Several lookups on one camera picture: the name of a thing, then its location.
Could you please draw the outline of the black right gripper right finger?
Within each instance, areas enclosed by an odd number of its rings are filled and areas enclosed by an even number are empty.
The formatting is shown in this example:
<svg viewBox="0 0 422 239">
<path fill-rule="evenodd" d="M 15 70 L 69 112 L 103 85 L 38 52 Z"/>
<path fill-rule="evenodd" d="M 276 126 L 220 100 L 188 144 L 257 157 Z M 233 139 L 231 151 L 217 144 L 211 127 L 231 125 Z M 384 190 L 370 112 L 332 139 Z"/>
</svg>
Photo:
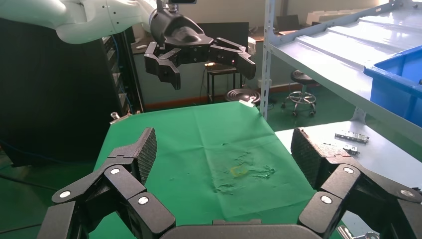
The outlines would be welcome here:
<svg viewBox="0 0 422 239">
<path fill-rule="evenodd" d="M 319 144 L 295 128 L 291 153 L 316 193 L 298 223 L 320 238 L 335 231 L 345 212 L 358 215 L 382 239 L 422 236 L 422 196 L 363 167 L 344 149 Z"/>
</svg>

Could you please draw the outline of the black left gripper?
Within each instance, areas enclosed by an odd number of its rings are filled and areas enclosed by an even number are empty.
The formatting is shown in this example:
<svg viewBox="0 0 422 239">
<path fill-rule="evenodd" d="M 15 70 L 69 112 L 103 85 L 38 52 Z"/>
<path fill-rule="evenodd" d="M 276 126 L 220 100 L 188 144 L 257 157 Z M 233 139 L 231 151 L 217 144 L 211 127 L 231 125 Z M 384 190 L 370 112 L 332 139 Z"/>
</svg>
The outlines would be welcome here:
<svg viewBox="0 0 422 239">
<path fill-rule="evenodd" d="M 156 42 L 144 53 L 145 70 L 175 90 L 181 88 L 181 64 L 210 60 L 235 68 L 249 80 L 255 77 L 256 64 L 245 46 L 221 37 L 213 40 L 188 17 L 162 9 L 153 16 L 150 30 Z"/>
</svg>

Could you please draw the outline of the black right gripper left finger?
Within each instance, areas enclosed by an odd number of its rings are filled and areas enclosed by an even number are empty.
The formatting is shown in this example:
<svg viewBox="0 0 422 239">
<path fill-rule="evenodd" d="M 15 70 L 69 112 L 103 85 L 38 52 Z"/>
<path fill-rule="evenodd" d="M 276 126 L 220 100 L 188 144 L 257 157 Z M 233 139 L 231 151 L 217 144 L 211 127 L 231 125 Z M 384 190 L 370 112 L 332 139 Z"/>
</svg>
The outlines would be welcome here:
<svg viewBox="0 0 422 239">
<path fill-rule="evenodd" d="M 135 143 L 115 148 L 98 170 L 52 196 L 38 238 L 87 239 L 112 213 L 136 238 L 160 238 L 176 219 L 145 186 L 156 154 L 156 133 L 150 127 Z"/>
</svg>

